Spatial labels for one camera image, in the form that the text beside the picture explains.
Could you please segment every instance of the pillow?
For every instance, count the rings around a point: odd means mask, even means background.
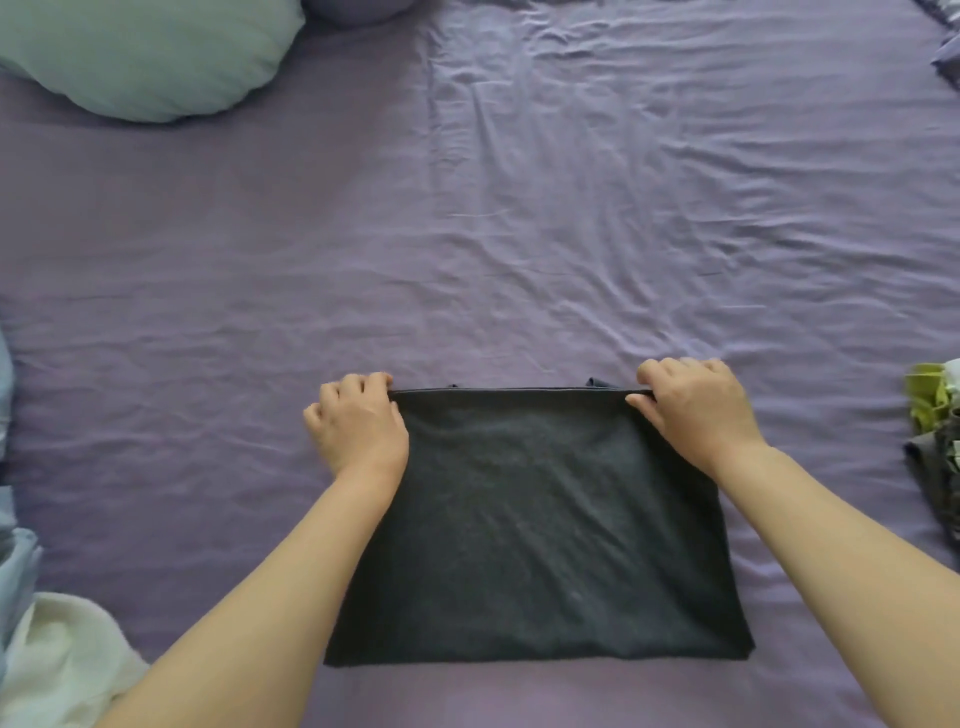
[[[417,0],[306,0],[320,17],[343,26],[382,23],[410,10]]]
[[[3,0],[0,66],[140,122],[229,109],[268,83],[300,0]]]

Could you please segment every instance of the pile of clothes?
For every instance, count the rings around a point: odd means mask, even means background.
[[[917,0],[917,3],[947,28],[947,38],[931,63],[947,83],[960,88],[960,0]]]
[[[960,550],[960,359],[913,367],[906,393],[914,428],[904,447],[907,465]]]
[[[13,366],[0,333],[0,483]],[[35,593],[42,549],[0,487],[0,728],[91,728],[147,664],[116,621],[77,596]]]

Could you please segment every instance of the wrist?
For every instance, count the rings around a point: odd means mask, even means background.
[[[390,506],[400,485],[403,471],[381,463],[360,462],[342,468],[334,477],[331,488],[348,490],[368,498],[372,504]]]
[[[737,480],[745,469],[756,467],[778,452],[763,441],[727,448],[714,459],[707,475],[720,490],[726,491],[728,484]]]

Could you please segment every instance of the wrinkled sheet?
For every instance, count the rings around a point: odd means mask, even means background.
[[[41,586],[154,658],[325,475],[300,410],[726,357],[777,446],[937,558],[901,377],[960,355],[956,94],[903,0],[428,4],[170,128],[0,80],[11,485]],[[878,726],[727,508],[743,664],[322,670],[310,725]]]

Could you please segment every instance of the forearm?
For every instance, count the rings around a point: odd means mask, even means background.
[[[344,473],[98,728],[295,728],[395,483]]]
[[[732,457],[715,475],[887,723],[957,725],[960,576],[777,450]]]

